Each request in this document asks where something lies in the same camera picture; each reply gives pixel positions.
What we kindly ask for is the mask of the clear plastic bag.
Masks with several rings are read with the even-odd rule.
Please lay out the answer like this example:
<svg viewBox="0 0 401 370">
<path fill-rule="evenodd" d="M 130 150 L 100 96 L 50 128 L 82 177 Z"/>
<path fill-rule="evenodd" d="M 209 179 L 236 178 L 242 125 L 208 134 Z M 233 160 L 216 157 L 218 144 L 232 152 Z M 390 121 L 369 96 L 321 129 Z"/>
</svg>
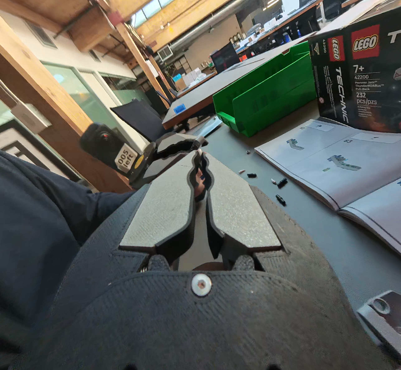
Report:
<svg viewBox="0 0 401 370">
<path fill-rule="evenodd" d="M 208 135 L 213 133 L 215 130 L 217 130 L 221 124 L 222 120 L 219 119 L 218 116 L 213 116 L 209 121 L 207 121 L 201 128 L 199 128 L 194 135 L 196 137 L 204 137 L 206 138 Z"/>
</svg>

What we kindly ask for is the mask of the stack of white boxes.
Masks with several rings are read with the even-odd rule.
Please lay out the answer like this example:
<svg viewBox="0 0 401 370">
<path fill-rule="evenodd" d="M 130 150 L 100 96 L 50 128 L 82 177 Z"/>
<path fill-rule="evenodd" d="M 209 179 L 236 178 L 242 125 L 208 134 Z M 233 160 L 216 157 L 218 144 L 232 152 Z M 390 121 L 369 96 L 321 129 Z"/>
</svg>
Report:
<svg viewBox="0 0 401 370">
<path fill-rule="evenodd" d="M 191 87 L 191 86 L 197 84 L 198 82 L 200 82 L 201 80 L 203 80 L 204 78 L 206 78 L 206 76 L 207 75 L 205 73 L 203 73 L 199 69 L 199 67 L 197 67 L 193 71 L 191 71 L 187 74 L 183 74 L 182 79 L 184 81 L 185 87 Z"/>
</svg>

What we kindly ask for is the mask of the black office chair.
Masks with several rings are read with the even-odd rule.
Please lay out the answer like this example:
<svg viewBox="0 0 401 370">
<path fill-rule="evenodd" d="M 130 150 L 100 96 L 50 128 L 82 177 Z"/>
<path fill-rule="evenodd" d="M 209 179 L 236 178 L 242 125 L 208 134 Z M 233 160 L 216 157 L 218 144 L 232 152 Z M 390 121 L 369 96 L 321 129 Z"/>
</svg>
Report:
<svg viewBox="0 0 401 370">
<path fill-rule="evenodd" d="M 169 133 L 158 113 L 143 100 L 134 98 L 127 104 L 112 107 L 111 111 L 149 142 L 156 142 Z"/>
</svg>

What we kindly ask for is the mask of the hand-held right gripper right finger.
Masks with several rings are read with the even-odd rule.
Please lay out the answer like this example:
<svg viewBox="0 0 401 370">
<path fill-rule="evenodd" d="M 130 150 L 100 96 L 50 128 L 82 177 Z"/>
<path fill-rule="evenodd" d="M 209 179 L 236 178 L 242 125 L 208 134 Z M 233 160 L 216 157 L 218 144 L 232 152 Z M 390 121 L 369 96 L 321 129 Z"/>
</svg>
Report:
<svg viewBox="0 0 401 370">
<path fill-rule="evenodd" d="M 275 252 L 282 244 L 249 183 L 209 153 L 202 155 L 208 244 L 233 267 L 240 256 Z"/>
</svg>

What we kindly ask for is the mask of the framed black white poster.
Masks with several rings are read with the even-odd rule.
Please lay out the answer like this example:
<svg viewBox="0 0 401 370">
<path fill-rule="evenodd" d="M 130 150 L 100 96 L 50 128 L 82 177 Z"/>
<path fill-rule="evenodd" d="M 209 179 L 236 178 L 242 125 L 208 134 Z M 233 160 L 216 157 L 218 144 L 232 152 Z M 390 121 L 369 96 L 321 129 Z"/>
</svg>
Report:
<svg viewBox="0 0 401 370">
<path fill-rule="evenodd" d="M 67 163 L 17 120 L 1 124 L 0 149 L 73 182 L 82 182 L 82 178 Z"/>
</svg>

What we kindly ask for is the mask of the green plastic bin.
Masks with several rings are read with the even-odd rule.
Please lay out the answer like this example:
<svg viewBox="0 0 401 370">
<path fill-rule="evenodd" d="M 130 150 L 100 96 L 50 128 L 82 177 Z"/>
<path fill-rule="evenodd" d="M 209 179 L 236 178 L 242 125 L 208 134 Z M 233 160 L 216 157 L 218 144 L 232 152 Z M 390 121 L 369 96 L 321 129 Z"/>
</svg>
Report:
<svg viewBox="0 0 401 370">
<path fill-rule="evenodd" d="M 308 42 L 280 53 L 213 95 L 218 118 L 252 137 L 316 99 Z"/>
</svg>

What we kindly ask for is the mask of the person's left forearm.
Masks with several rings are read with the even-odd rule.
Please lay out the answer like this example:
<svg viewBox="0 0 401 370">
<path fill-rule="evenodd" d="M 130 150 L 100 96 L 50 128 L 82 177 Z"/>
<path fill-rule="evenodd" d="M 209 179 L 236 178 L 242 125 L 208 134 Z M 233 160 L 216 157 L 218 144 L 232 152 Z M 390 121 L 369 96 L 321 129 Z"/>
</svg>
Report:
<svg viewBox="0 0 401 370">
<path fill-rule="evenodd" d="M 65 203 L 69 207 L 71 230 L 76 241 L 83 245 L 102 222 L 135 193 L 90 193 L 76 188 Z"/>
</svg>

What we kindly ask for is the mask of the white wall box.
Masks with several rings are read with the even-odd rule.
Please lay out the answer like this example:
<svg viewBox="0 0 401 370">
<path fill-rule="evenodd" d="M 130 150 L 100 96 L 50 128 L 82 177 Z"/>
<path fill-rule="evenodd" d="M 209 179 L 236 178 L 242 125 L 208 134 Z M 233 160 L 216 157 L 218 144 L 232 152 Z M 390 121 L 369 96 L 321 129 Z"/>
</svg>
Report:
<svg viewBox="0 0 401 370">
<path fill-rule="evenodd" d="M 52 126 L 52 123 L 32 104 L 18 103 L 11 108 L 11 113 L 36 135 Z"/>
</svg>

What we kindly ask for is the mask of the black computer monitor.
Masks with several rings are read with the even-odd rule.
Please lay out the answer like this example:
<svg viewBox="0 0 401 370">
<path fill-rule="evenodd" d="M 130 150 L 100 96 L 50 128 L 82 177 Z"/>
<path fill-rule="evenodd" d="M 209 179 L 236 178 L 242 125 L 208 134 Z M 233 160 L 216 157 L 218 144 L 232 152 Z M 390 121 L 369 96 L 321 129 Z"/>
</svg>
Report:
<svg viewBox="0 0 401 370">
<path fill-rule="evenodd" d="M 213 52 L 210 58 L 218 74 L 241 62 L 231 42 Z"/>
</svg>

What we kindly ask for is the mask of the black lego set box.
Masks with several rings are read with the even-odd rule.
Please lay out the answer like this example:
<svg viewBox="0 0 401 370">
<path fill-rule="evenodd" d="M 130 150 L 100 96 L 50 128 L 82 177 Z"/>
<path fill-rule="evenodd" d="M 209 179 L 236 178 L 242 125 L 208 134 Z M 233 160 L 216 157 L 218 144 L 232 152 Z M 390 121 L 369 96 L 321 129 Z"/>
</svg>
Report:
<svg viewBox="0 0 401 370">
<path fill-rule="evenodd" d="M 319 116 L 374 132 L 401 130 L 400 8 L 308 40 Z"/>
</svg>

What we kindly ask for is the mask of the lego instruction booklet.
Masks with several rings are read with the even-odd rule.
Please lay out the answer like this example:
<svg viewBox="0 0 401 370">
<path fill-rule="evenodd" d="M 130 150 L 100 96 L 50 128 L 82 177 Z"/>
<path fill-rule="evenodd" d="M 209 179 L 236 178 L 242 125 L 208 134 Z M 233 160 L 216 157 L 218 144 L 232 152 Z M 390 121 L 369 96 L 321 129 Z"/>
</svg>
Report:
<svg viewBox="0 0 401 370">
<path fill-rule="evenodd" d="M 400 254 L 400 133 L 309 120 L 255 152 Z"/>
</svg>

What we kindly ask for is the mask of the grey wood-edged table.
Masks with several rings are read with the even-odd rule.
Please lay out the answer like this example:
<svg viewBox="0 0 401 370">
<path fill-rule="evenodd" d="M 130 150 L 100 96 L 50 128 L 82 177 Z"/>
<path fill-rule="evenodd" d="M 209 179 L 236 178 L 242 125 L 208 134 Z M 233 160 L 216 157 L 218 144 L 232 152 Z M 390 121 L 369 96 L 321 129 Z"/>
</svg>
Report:
<svg viewBox="0 0 401 370">
<path fill-rule="evenodd" d="M 300 38 L 299 40 L 278 46 L 277 48 L 274 48 L 268 52 L 264 52 L 258 56 L 254 56 L 237 65 L 234 65 L 233 67 L 211 77 L 208 80 L 206 79 L 205 82 L 186 92 L 172 103 L 162 121 L 163 127 L 167 130 L 183 122 L 185 119 L 190 118 L 199 110 L 212 104 L 213 95 L 215 93 L 219 92 L 221 89 L 237 81 L 244 75 L 248 74 L 274 57 L 288 53 L 291 47 L 294 47 L 305 40 L 305 38 Z M 182 103 L 187 109 L 176 115 L 173 111 L 173 108 Z"/>
</svg>

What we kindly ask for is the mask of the wooden pillar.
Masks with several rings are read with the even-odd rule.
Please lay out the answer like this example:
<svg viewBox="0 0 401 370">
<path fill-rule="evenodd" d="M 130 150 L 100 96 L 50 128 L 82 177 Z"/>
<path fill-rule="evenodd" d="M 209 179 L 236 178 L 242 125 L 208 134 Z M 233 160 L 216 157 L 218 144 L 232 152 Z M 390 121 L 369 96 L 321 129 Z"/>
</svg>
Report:
<svg viewBox="0 0 401 370">
<path fill-rule="evenodd" d="M 13 93 L 32 104 L 51 123 L 39 136 L 98 191 L 132 191 L 126 178 L 81 149 L 80 137 L 92 121 L 3 18 L 0 54 L 1 100 L 16 107 Z"/>
</svg>

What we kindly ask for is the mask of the grey bracket with hole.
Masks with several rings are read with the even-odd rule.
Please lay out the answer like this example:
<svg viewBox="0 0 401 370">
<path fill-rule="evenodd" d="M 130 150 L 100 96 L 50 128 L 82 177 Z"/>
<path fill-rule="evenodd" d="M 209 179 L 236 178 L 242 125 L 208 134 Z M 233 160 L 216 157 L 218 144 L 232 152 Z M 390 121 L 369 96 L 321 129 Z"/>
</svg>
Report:
<svg viewBox="0 0 401 370">
<path fill-rule="evenodd" d="M 401 358 L 401 295 L 383 292 L 368 300 L 357 313 L 368 328 L 400 361 Z"/>
</svg>

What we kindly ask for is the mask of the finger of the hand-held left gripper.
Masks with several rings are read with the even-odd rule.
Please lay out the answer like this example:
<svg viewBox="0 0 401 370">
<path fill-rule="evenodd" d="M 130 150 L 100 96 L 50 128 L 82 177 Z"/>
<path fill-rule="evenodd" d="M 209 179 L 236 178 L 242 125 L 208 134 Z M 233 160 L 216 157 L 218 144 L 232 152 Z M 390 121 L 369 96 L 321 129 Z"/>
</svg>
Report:
<svg viewBox="0 0 401 370">
<path fill-rule="evenodd" d="M 195 150 L 208 145 L 208 141 L 203 136 L 166 133 L 156 140 L 156 159 L 167 158 L 179 152 L 191 151 L 193 143 L 195 143 Z"/>
<path fill-rule="evenodd" d="M 179 152 L 170 157 L 160 158 L 153 161 L 150 166 L 145 170 L 144 174 L 138 178 L 138 188 L 151 183 L 158 176 L 167 171 L 170 167 L 187 156 L 189 152 Z"/>
</svg>

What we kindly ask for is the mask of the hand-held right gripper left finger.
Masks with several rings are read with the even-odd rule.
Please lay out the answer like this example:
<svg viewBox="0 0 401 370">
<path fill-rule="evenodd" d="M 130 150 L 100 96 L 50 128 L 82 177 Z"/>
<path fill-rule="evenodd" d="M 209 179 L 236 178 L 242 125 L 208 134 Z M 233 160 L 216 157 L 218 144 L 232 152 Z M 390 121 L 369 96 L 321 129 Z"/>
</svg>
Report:
<svg viewBox="0 0 401 370">
<path fill-rule="evenodd" d="M 162 255 L 171 265 L 193 244 L 199 153 L 192 151 L 149 186 L 120 244 L 122 250 Z"/>
</svg>

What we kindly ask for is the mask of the person's left hand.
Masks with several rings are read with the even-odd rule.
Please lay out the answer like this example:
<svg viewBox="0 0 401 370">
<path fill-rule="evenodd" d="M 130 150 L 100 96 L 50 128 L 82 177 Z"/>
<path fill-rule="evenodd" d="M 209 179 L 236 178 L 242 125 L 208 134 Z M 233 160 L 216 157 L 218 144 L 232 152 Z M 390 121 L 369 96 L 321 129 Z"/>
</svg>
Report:
<svg viewBox="0 0 401 370">
<path fill-rule="evenodd" d="M 196 185 L 194 188 L 194 198 L 195 202 L 199 202 L 204 199 L 206 193 L 206 187 L 204 184 L 205 176 L 203 175 L 203 172 L 200 169 L 198 169 L 195 180 L 196 180 Z"/>
</svg>

